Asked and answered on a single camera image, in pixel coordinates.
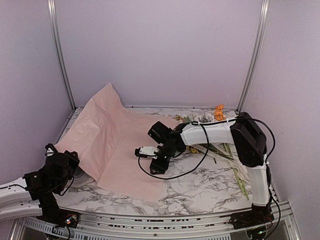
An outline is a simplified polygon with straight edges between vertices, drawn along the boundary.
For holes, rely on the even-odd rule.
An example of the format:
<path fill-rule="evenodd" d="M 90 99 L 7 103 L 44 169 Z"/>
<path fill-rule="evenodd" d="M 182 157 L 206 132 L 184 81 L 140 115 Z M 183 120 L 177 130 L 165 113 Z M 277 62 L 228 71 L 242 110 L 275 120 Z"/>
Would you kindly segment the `pink wrapping paper sheet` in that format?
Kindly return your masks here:
<path fill-rule="evenodd" d="M 156 122 L 175 128 L 170 116 L 139 113 L 125 108 L 111 83 L 85 105 L 69 131 L 55 145 L 59 152 L 77 152 L 79 167 L 98 187 L 135 199 L 157 202 L 163 181 L 144 173 L 148 159 L 138 162 L 135 150 L 157 146 L 148 136 Z"/>

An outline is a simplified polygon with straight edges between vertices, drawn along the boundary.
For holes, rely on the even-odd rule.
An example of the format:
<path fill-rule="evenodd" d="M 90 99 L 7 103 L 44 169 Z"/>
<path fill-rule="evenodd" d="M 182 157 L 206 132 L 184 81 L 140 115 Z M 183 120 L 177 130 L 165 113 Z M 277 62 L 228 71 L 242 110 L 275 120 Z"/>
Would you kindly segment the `orange fake flower stem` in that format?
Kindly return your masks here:
<path fill-rule="evenodd" d="M 215 120 L 217 120 L 217 121 L 226 120 L 226 116 L 223 113 L 223 109 L 224 109 L 223 104 L 219 104 L 219 105 L 215 106 L 214 113 L 213 113 Z"/>

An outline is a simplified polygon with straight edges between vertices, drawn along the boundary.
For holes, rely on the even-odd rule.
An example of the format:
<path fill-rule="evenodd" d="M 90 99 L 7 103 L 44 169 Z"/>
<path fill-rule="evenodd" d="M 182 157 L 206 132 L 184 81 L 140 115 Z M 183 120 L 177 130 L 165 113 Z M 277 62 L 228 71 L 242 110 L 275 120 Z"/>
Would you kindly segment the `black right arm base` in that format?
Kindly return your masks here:
<path fill-rule="evenodd" d="M 271 203 L 265 206 L 257 206 L 252 204 L 251 210 L 232 213 L 229 223 L 235 230 L 272 223 L 274 220 Z"/>

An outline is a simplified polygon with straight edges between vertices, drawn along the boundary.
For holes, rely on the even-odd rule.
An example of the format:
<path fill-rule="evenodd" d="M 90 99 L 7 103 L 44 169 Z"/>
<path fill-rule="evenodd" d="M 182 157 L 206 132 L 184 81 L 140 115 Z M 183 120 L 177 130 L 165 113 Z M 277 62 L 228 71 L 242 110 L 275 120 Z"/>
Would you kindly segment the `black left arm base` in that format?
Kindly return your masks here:
<path fill-rule="evenodd" d="M 39 207 L 42 211 L 41 215 L 36 216 L 39 220 L 55 224 L 58 227 L 76 228 L 78 226 L 80 213 L 60 208 L 53 195 L 40 198 Z"/>

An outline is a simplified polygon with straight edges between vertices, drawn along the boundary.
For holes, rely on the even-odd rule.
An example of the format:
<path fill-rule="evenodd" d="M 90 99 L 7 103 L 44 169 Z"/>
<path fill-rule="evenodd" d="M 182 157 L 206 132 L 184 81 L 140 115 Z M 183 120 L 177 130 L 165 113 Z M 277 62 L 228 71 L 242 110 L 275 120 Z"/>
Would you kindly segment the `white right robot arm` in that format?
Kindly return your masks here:
<path fill-rule="evenodd" d="M 251 118 L 246 112 L 241 112 L 230 120 L 180 123 L 173 129 L 158 121 L 147 133 L 159 144 L 158 151 L 152 156 L 147 174 L 161 179 L 175 153 L 184 152 L 187 146 L 233 144 L 239 161 L 247 169 L 252 204 L 255 206 L 248 212 L 247 219 L 252 224 L 258 224 L 267 216 L 266 206 L 271 200 L 267 138 L 258 126 L 259 123 L 260 120 Z"/>

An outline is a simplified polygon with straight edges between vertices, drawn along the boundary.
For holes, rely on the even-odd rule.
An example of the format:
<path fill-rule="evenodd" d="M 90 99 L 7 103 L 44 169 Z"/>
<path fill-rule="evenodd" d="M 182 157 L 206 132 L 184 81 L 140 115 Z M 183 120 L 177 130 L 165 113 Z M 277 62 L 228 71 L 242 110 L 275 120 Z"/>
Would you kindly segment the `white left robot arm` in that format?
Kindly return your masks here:
<path fill-rule="evenodd" d="M 59 152 L 51 143 L 45 146 L 45 162 L 37 171 L 0 186 L 0 220 L 37 217 L 55 224 L 71 224 L 77 212 L 59 207 L 55 195 L 62 197 L 73 183 L 80 160 L 75 151 Z"/>

